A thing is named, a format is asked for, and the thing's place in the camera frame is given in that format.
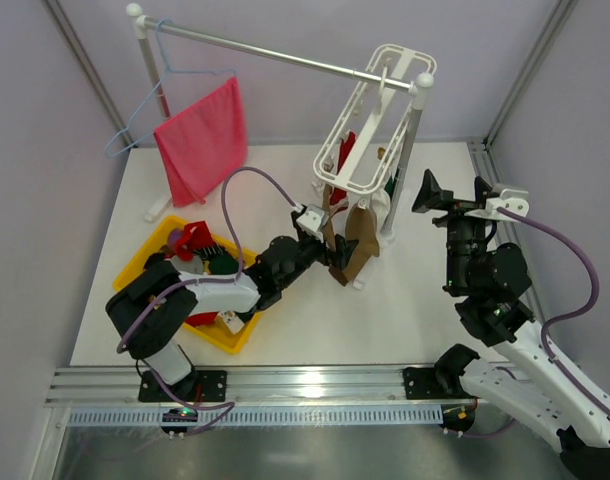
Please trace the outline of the white sock clip hanger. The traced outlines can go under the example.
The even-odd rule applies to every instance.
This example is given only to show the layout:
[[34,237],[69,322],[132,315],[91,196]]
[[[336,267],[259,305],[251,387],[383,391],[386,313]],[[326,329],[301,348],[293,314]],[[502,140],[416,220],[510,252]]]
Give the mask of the white sock clip hanger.
[[[395,44],[379,46],[313,160],[318,182],[358,196],[385,183],[402,148],[412,117],[424,110],[437,62],[429,54]],[[337,172],[341,136],[352,130],[355,144]]]

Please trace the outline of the red sock in bin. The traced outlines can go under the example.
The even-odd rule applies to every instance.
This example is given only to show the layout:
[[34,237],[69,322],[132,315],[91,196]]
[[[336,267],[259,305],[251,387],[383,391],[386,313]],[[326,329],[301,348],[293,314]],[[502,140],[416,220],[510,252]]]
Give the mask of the red sock in bin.
[[205,221],[187,223],[182,229],[174,230],[168,238],[168,243],[174,254],[185,262],[193,259],[195,251],[214,245]]

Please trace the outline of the aluminium mounting rail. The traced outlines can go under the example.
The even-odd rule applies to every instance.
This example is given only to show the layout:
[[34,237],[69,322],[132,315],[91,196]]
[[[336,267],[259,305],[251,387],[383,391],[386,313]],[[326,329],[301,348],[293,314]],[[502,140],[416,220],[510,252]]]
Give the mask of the aluminium mounting rail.
[[[72,367],[56,371],[51,405],[134,403],[144,373],[133,367]],[[300,400],[439,400],[445,394],[430,368],[406,365],[203,367],[201,392],[217,403]]]

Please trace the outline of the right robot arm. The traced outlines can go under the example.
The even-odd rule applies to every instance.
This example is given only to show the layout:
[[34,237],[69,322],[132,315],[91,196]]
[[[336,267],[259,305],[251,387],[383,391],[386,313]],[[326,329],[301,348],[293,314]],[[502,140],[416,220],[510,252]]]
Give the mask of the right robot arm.
[[[488,401],[529,428],[559,455],[577,479],[610,479],[610,396],[555,344],[550,328],[589,312],[600,283],[582,249],[560,232],[528,216],[528,193],[474,181],[475,197],[458,199],[425,171],[413,203],[415,213],[432,210],[432,223],[447,232],[444,291],[466,331],[509,360],[530,380],[525,387],[499,372],[474,350],[456,344],[435,363],[436,377],[450,394]],[[501,222],[518,222],[563,243],[581,261],[590,280],[584,305],[543,324],[521,300],[532,280],[521,248],[506,242],[489,249]]]

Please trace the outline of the red white snowman sock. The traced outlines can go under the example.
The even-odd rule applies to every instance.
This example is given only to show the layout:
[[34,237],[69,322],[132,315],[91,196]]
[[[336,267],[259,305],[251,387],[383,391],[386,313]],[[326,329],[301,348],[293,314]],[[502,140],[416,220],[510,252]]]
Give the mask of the red white snowman sock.
[[245,323],[232,311],[193,314],[185,320],[185,323],[194,328],[221,326],[232,335],[240,332],[245,326]]

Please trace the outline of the dark green sock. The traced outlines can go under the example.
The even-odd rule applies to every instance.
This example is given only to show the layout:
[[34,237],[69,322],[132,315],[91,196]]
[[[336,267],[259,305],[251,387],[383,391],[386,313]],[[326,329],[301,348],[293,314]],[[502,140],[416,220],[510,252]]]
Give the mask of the dark green sock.
[[397,183],[397,178],[396,178],[396,174],[393,173],[389,176],[387,182],[385,183],[384,186],[384,190],[387,193],[387,195],[389,196],[390,199],[393,198],[394,195],[394,191],[396,188],[396,183]]

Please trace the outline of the tan ribbed sock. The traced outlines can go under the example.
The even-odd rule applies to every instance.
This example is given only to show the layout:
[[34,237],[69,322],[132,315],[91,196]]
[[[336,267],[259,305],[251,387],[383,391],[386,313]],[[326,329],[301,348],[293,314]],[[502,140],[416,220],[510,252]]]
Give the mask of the tan ribbed sock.
[[327,246],[332,250],[336,250],[336,237],[334,230],[334,217],[347,210],[349,207],[348,194],[345,190],[332,187],[326,184],[322,192],[323,211],[328,215],[326,225],[323,227],[323,236]]

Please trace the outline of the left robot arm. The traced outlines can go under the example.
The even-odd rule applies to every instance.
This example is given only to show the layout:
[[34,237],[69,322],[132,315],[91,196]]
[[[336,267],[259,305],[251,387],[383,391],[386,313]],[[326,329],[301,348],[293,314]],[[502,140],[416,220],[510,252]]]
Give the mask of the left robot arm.
[[349,265],[358,241],[341,235],[334,240],[330,247],[303,232],[278,236],[239,274],[190,274],[156,258],[105,306],[120,335],[116,351],[151,366],[165,384],[178,383],[192,371],[174,341],[188,317],[232,312],[244,318],[269,309],[313,264],[337,270]]

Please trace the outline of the red snowflake christmas sock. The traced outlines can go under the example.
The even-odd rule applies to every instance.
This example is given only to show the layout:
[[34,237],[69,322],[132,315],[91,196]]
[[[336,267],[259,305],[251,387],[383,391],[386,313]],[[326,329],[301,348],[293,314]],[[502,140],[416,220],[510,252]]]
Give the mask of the red snowflake christmas sock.
[[[337,163],[337,172],[344,167],[344,164],[355,144],[356,134],[352,130],[347,130],[341,136],[339,147],[339,158]],[[341,212],[348,208],[347,192],[343,189],[334,187],[329,197],[329,205],[332,212]]]

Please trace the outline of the brown sock with dark toe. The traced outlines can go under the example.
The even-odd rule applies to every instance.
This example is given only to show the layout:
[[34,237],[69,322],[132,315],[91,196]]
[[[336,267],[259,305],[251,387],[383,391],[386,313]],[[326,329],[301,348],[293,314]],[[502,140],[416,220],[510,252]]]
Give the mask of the brown sock with dark toe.
[[374,211],[354,205],[345,225],[345,239],[348,243],[357,241],[351,257],[344,269],[331,267],[330,274],[342,285],[353,282],[372,257],[380,256],[377,239],[377,220]]

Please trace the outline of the metal clothes rack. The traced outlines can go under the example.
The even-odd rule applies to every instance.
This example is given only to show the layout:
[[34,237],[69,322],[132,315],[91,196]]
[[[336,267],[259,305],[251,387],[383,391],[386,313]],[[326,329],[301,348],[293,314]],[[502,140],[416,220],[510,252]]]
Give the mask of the metal clothes rack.
[[[126,8],[126,12],[130,18],[132,28],[137,38],[134,21],[140,14],[144,14],[145,16],[148,15],[146,15],[140,5],[136,3],[129,4]],[[153,17],[150,18],[154,22],[159,20]],[[289,131],[296,131],[302,128],[305,120],[315,121],[321,129],[321,137],[317,142],[318,153],[342,109],[349,100],[358,81],[373,81],[375,79],[374,75],[366,72],[366,67],[362,70],[355,70],[349,67],[341,67],[314,61],[268,48],[254,46],[241,41],[202,33],[190,28],[188,29],[190,30],[190,34],[195,32],[196,36],[206,34],[203,44],[274,61],[277,64],[286,64],[294,68],[293,74],[288,74],[278,68],[273,68],[266,74],[248,79],[243,70],[229,67],[236,70],[235,76],[212,77],[215,79],[216,84],[211,91],[201,95],[196,100],[190,101],[187,105],[181,107],[177,111],[172,111],[169,107],[171,117],[173,117],[213,92],[228,79],[235,77],[238,80],[248,136],[247,157],[245,163],[234,170],[214,190],[224,190],[235,173],[249,168],[250,141],[252,137],[259,132],[262,126],[286,128]],[[163,62],[159,55],[154,32],[148,31],[148,37],[159,74],[162,75]],[[380,245],[380,254],[385,248],[393,243],[395,238],[394,218],[405,181],[406,169],[409,164],[417,130],[424,110],[417,112],[412,117],[412,120],[409,123],[409,130],[403,139],[402,148],[396,155],[395,163],[392,165],[390,172],[386,177],[385,183],[391,174],[396,174],[397,183],[393,198],[390,199],[385,192],[385,183],[369,196],[358,196],[346,191],[348,194],[349,207],[347,210],[334,217],[333,223],[335,234],[340,234],[345,237],[345,225],[349,211],[354,205],[358,205],[363,209],[370,207],[376,215],[377,239]],[[322,192],[326,184],[318,182],[315,178],[313,160],[316,154],[311,160],[311,165],[307,171],[306,177],[316,190],[317,200],[314,205],[321,207]],[[372,257],[356,279],[348,284],[358,289],[364,287],[376,264],[377,258],[378,257]]]

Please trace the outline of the pink towel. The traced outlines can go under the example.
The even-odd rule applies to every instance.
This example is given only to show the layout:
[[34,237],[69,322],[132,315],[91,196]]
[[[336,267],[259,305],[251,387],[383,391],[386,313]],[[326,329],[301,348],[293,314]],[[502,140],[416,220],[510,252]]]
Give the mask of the pink towel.
[[203,204],[247,157],[248,136],[238,80],[213,92],[154,129],[172,204]]

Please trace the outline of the yellow plastic bin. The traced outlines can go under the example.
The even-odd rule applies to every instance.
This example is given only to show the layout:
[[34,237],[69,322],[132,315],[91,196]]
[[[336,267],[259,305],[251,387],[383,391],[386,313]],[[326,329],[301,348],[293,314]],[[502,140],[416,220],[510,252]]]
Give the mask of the yellow plastic bin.
[[[143,272],[148,258],[155,253],[159,253],[160,249],[167,245],[169,235],[174,230],[182,230],[186,224],[187,221],[178,216],[168,215],[164,217],[114,279],[113,290],[118,292],[136,279]],[[211,323],[200,324],[200,319],[208,319],[206,314],[202,314],[200,319],[196,316],[190,317],[182,325],[182,328],[225,353],[235,355],[243,348],[260,318],[261,314],[257,313],[245,324],[238,322],[235,327],[240,327],[240,329],[232,332],[226,322],[218,315],[213,315]]]

